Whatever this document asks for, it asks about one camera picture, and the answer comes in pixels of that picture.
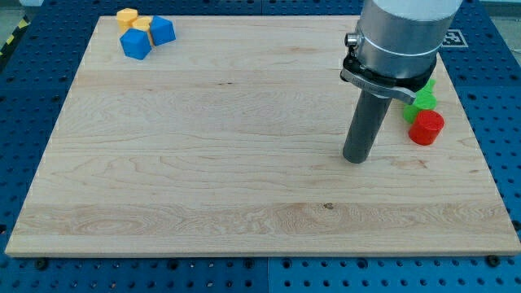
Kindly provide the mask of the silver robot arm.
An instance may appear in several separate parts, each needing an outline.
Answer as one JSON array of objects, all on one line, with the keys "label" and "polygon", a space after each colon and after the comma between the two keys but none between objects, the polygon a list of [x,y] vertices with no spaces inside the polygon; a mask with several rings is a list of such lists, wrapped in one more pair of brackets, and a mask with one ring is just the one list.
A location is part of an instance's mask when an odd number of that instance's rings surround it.
[{"label": "silver robot arm", "polygon": [[378,98],[411,104],[429,80],[462,0],[366,0],[341,79]]}]

